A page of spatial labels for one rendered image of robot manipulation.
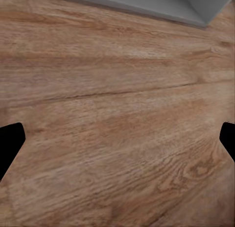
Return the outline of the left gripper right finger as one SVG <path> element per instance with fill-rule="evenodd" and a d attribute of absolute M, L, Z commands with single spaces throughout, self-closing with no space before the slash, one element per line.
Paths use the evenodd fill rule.
<path fill-rule="evenodd" d="M 219 139 L 235 161 L 235 124 L 224 122 L 220 131 Z"/>

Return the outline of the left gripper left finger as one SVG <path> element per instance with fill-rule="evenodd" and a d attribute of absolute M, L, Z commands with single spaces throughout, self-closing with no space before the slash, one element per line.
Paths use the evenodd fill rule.
<path fill-rule="evenodd" d="M 22 123 L 0 128 L 0 181 L 25 142 Z"/>

